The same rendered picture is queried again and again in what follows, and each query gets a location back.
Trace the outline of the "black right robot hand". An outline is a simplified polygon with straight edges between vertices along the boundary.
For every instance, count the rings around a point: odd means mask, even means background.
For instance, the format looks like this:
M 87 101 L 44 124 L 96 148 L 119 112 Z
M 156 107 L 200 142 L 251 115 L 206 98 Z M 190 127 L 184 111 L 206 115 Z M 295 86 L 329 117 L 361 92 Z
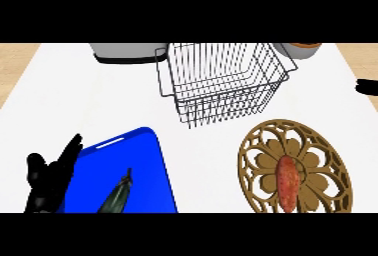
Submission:
M 358 79 L 355 91 L 369 96 L 378 96 L 378 80 Z

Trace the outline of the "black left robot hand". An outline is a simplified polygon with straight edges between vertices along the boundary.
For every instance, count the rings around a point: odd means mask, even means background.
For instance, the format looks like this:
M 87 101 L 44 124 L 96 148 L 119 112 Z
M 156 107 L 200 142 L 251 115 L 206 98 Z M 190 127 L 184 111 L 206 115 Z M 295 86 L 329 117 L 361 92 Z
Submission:
M 73 165 L 82 149 L 79 134 L 70 139 L 56 161 L 45 163 L 38 153 L 26 157 L 26 181 L 31 192 L 26 200 L 25 213 L 56 213 L 73 175 Z

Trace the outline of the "brown round openwork placemat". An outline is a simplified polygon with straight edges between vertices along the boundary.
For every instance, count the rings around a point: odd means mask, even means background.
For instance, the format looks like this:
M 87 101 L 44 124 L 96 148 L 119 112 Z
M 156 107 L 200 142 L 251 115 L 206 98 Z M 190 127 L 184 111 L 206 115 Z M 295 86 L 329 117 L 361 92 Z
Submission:
M 353 189 L 341 157 L 320 134 L 301 123 L 273 119 L 248 132 L 237 152 L 237 178 L 255 213 L 277 213 L 276 165 L 288 155 L 299 175 L 298 213 L 351 211 Z

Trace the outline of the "reddish sweet potato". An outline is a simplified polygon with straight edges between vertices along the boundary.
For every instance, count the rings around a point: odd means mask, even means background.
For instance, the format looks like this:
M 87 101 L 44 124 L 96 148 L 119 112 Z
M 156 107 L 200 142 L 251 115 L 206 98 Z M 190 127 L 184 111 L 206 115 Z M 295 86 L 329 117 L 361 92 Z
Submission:
M 285 213 L 293 211 L 299 187 L 299 175 L 292 158 L 283 155 L 276 165 L 276 187 L 279 204 Z

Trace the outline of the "dark green vegetable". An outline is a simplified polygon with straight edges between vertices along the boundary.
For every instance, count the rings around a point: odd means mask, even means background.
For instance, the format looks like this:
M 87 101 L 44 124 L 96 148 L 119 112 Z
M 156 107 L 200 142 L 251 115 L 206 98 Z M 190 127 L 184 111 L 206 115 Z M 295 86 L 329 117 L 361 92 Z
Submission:
M 97 210 L 99 213 L 121 213 L 124 211 L 131 185 L 131 169 L 127 169 L 127 175 L 121 177 L 121 180 Z

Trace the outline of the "blue cutting board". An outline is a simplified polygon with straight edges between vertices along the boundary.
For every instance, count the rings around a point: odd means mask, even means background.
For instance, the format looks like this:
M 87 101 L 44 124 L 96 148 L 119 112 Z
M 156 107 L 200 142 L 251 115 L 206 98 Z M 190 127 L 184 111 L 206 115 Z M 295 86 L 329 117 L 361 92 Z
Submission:
M 124 213 L 175 213 L 159 141 L 141 127 L 81 150 L 65 194 L 65 213 L 94 213 L 131 169 Z

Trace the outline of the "grey pot with brown rim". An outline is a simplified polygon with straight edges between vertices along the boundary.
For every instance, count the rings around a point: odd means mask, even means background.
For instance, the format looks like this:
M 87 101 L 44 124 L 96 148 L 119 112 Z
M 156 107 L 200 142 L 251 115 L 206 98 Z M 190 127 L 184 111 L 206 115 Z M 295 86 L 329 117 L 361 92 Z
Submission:
M 277 52 L 290 59 L 308 59 L 320 48 L 320 43 L 274 43 Z

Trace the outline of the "grey appliance with black base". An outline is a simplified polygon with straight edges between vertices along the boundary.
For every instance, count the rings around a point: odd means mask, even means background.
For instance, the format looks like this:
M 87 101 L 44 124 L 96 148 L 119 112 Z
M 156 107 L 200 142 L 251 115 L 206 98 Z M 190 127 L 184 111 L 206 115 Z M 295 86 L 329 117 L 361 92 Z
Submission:
M 166 59 L 166 43 L 91 43 L 90 47 L 103 64 L 146 64 Z

